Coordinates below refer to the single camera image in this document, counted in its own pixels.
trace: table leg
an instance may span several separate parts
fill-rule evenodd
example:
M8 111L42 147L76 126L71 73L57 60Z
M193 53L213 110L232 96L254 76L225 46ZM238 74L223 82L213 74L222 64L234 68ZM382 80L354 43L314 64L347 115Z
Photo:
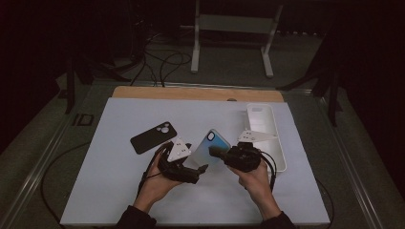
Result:
M263 57L263 64L265 65L266 77L272 78L274 76L273 70L271 68L270 58L268 57L268 52L270 50L271 43L273 42L274 35L277 31L278 22L280 19L281 11L283 10L283 6L279 6L277 8L276 14L274 15L273 21L270 25L270 33L268 34L268 40L264 47L262 47L262 57Z
M191 72L197 73L199 71L200 61L200 0L196 0L196 15L194 23L194 49L191 59Z

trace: black cable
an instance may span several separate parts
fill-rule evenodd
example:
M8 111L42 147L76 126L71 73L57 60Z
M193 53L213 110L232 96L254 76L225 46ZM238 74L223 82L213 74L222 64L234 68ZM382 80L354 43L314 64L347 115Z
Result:
M140 182L139 182L139 185L138 185L137 197L139 196L139 192L142 189L143 183L145 182L145 180L147 178L149 178L147 175L148 175L148 172L149 172L150 168L152 167L153 162L155 161L156 156L158 156L158 154L161 151L167 150L167 146L168 146L168 143L160 145L160 147L155 151L155 154L152 156L152 159L149 162L148 167L146 168L145 172L143 172L142 178L140 179Z
M182 61L183 61L182 54L181 54L181 53L173 53L173 54L167 56L167 57L164 59L164 61L161 63L161 65L160 65L160 74L159 74L159 77L160 77L161 86L162 86L163 88L165 87L164 81L166 80L167 76L169 76L169 74L171 74L172 72L174 72L175 70L177 70L181 65L180 65L180 64L177 65L176 68L173 69L172 71L170 71L165 77L162 76L163 66L164 66L164 64L167 64L167 60L168 60L168 59L170 59L172 56L175 56L175 55L178 55L178 54L181 55L181 62L182 62Z
M276 173L277 173L277 164L276 164L276 161L274 160L273 156L271 156L270 154L268 154L268 153L266 153L266 152L263 152L263 151L262 151L262 154L265 154L265 155L267 155L268 157L270 157L270 159L273 161L273 164L274 164L274 170L275 170Z
M172 36L170 36L170 37L163 37L163 39L162 40L157 40L156 38L157 37L159 37L159 36L163 36L164 35L164 33L161 33L161 32L159 32L159 33L156 33L152 38L151 38L151 40L153 41L153 43L157 43L157 44L167 44L167 43L169 43L169 42L171 42L171 41L174 41L174 40L176 40L176 38L173 38Z
M154 51L154 52L175 52L175 53L177 53L177 54L182 54L182 55L187 56L187 57L188 57L188 60L187 60L187 61L184 61L184 62L181 62L181 63L173 63L173 62L170 62L170 61L161 59L160 57L158 57L158 56L156 56L156 55L153 55L153 54L151 54L151 53L148 52L148 51ZM145 51L145 53L148 54L148 55L150 55L150 56L152 56L152 57L154 57L154 58L156 58L156 59L158 59L158 60L160 60L160 61L166 62L166 64L171 64L171 65L184 65L184 64L188 64L188 63L190 63L190 61L191 61L191 59L192 59L192 58L191 58L191 55L186 54L186 53L182 53L182 52L179 52L179 51L175 51L175 50L148 50L148 51Z
M148 179L148 178L152 178L152 177L158 176L158 175L161 175L161 172L159 172L159 173L157 173L157 174L155 174L155 175L151 175L151 176L149 176L149 177L146 177L145 180Z
M153 69L150 65L146 64L146 67L148 67L149 71L151 72L151 79L153 81L153 86L156 87L158 86L158 80L155 76L155 73L153 72Z
M276 172L274 171L273 166L271 165L270 161L268 161L268 159L263 156L260 155L260 157L266 162L266 164L268 165L268 167L270 167L270 171L271 171L271 178L270 178L270 190L273 191L274 188L274 183L276 182Z
M51 208L51 206L49 205L48 201L47 201L46 198L45 198L45 193L44 193L44 180L45 180L45 177L46 177L48 171L49 171L50 168L52 167L52 165L53 165L55 162L57 162L61 157L65 156L66 154L68 154L68 153L70 153L70 152L72 152L72 151L74 151L74 150L79 149L80 147L86 146L86 145L88 145L88 144L90 144L90 142L86 142L86 143L80 144L80 145L78 145L78 146L75 146L75 147L73 147L72 149L63 152L62 154L60 154L59 156L57 156L56 158L54 158L54 159L51 161L51 163L48 165L48 168L45 170L44 176L43 176L42 179L41 179L41 183L40 183L40 193L41 193L42 200L44 201L45 206L47 207L48 211L51 213L51 215L53 216L53 218L56 220L57 224L58 224L61 228L63 228L63 229L65 229L66 227L63 226L63 225L61 225L61 224L59 223L59 222L60 222L59 217L56 215L56 213L55 213L54 210Z
M134 76L134 78L131 80L131 83L129 84L129 86L133 86L135 80L137 80L138 77L140 76L140 74L143 72L143 69L145 68L145 65L146 65L146 59L145 59L145 58L146 58L146 56L143 55L143 57L142 57L143 65L142 65L142 67L140 68L140 70L138 71L138 73L137 73L137 74Z
M333 200L331 198L330 193L328 192L328 189L325 187L325 185L317 178L315 178L316 182L318 182L322 188L325 190L325 192L327 193L327 196L330 200L330 206L331 206L331 218L330 218L330 224L328 225L328 227L326 229L329 229L334 221L334 204L333 204Z

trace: person's left hand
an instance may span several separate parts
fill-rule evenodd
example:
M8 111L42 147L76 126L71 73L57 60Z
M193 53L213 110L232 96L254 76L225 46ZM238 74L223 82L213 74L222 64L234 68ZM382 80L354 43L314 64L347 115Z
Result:
M182 182L174 181L164 177L158 168L158 163L161 157L161 152L158 152L143 186L139 192L137 199L134 202L134 207L145 213L149 213L152 205L161 200L174 187L182 184Z

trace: phone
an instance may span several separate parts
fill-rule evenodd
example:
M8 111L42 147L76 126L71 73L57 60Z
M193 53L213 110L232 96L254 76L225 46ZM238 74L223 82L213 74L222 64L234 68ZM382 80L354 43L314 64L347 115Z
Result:
M226 153L230 150L230 144L215 129L211 129L205 135L196 151L191 154L191 159L193 159L199 166L205 164L212 165L218 162L220 160L219 158L209 154L210 148L214 148L216 153Z
M131 144L139 155L161 145L177 135L175 128L168 121L131 138Z

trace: person's right hand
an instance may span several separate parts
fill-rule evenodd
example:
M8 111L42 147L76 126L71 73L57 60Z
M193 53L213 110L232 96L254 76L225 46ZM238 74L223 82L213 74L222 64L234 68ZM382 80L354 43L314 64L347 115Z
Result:
M253 202L258 206L263 220L278 217L281 210L270 190L267 165L262 160L257 169L244 173L229 167L230 171L239 176L239 183L247 189Z

